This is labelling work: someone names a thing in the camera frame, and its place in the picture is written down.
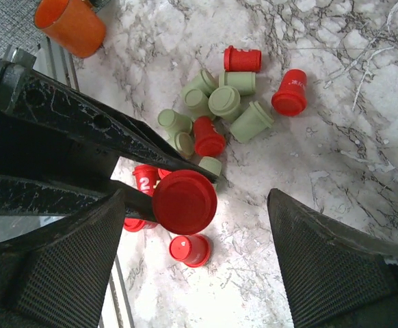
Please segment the red cap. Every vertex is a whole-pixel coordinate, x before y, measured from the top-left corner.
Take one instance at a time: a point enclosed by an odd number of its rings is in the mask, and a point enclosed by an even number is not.
[[[202,116],[193,124],[194,151],[200,156],[216,157],[225,150],[225,137],[215,130],[213,121],[208,116]]]
[[[135,167],[132,174],[135,176],[137,189],[146,195],[152,196],[155,185],[159,180],[158,169],[156,167],[143,164]]]
[[[245,51],[229,46],[224,54],[224,67],[226,72],[260,72],[261,51]]]
[[[280,89],[272,96],[272,106],[282,115],[296,116],[307,107],[306,86],[306,73],[301,70],[288,71],[282,79]]]
[[[213,220],[217,196],[211,182],[188,169],[172,172],[158,184],[152,208],[159,224],[174,234],[195,234]]]
[[[158,175],[159,175],[161,180],[163,180],[169,174],[171,174],[171,171],[168,171],[166,169],[158,169]]]
[[[200,234],[177,236],[170,243],[169,252],[176,261],[190,268],[197,268],[207,263],[211,246],[208,239]]]
[[[123,228],[129,232],[138,232],[141,229],[153,229],[158,225],[155,222],[148,222],[127,217],[124,219]]]

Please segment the gray carpet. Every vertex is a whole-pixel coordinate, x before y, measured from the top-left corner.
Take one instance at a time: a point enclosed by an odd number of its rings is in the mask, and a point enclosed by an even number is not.
[[[9,44],[35,53],[44,36],[33,17],[40,0],[0,0],[0,58]]]

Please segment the number 2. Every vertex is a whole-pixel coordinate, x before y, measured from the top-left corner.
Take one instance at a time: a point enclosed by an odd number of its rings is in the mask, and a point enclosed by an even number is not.
[[[149,182],[150,182],[149,178],[146,178],[146,177],[141,178],[140,179],[140,191],[150,190]]]

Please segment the light green plastic cup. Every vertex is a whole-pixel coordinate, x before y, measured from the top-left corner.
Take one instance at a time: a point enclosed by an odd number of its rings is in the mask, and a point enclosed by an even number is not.
[[[170,137],[174,137],[178,132],[190,134],[193,128],[191,118],[172,109],[164,109],[159,113],[158,124],[167,131]]]
[[[208,106],[211,113],[233,123],[242,113],[240,93],[235,87],[219,87],[210,96]]]
[[[182,89],[181,94],[184,96],[191,89],[199,89],[209,97],[217,87],[218,83],[213,75],[208,70],[200,70],[199,74]]]
[[[222,162],[220,162],[218,159],[214,159],[213,157],[203,157],[199,162],[199,166],[207,171],[210,171],[211,173],[214,173],[216,176],[220,176],[222,173]]]
[[[255,94],[255,73],[253,72],[223,72],[219,76],[219,87],[230,85],[235,87],[240,96]]]
[[[248,109],[231,124],[229,131],[238,142],[244,143],[266,128],[271,128],[273,124],[274,119],[271,114],[265,111],[258,101],[251,101]]]
[[[202,116],[208,116],[211,120],[215,119],[215,115],[211,113],[208,107],[208,97],[199,89],[191,89],[184,95],[184,103],[191,111],[193,119]]]
[[[178,132],[167,142],[186,159],[190,159],[194,154],[194,142],[188,133]]]

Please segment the white marble table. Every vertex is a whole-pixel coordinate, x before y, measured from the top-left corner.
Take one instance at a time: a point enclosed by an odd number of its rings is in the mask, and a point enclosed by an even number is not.
[[[398,242],[398,1],[120,0],[101,12],[103,48],[78,61],[81,91],[157,126],[187,113],[179,95],[201,67],[223,69],[233,44],[263,51],[256,97],[270,105],[283,72],[308,75],[308,107],[273,111],[274,129],[228,146],[211,262],[170,258],[163,228],[124,233],[120,260],[137,328],[292,327],[265,207],[271,188]],[[114,178],[133,185],[134,163]]]

